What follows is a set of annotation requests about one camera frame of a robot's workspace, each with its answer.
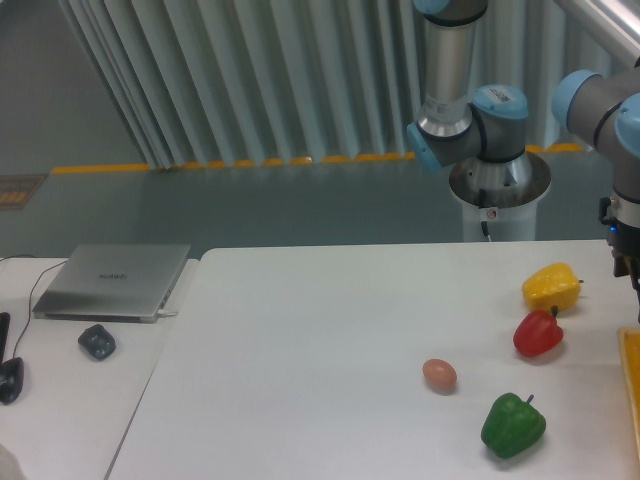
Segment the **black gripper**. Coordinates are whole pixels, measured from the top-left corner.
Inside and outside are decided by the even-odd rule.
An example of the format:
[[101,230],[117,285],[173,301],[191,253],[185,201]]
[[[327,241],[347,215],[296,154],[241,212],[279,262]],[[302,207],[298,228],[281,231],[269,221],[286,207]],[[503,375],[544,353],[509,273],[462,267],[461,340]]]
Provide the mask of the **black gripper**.
[[[608,227],[607,244],[611,247],[615,277],[629,276],[640,303],[639,282],[639,201],[621,195],[599,200],[598,219]],[[640,310],[637,314],[640,323]]]

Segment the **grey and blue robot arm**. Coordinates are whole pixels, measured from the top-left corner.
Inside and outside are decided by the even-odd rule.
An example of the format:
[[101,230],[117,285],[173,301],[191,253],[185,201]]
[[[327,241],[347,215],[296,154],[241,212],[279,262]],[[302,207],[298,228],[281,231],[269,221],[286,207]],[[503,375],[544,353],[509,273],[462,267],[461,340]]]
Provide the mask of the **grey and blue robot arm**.
[[[554,118],[608,159],[609,196],[599,202],[608,230],[613,273],[639,280],[639,5],[635,1],[564,1],[572,16],[613,57],[623,73],[567,75],[551,101]],[[484,1],[418,1],[427,22],[425,100],[406,130],[420,164],[449,167],[449,187],[463,209],[468,241],[530,240],[536,208],[547,193],[548,165],[525,150],[528,102],[501,84],[468,91],[477,22]]]

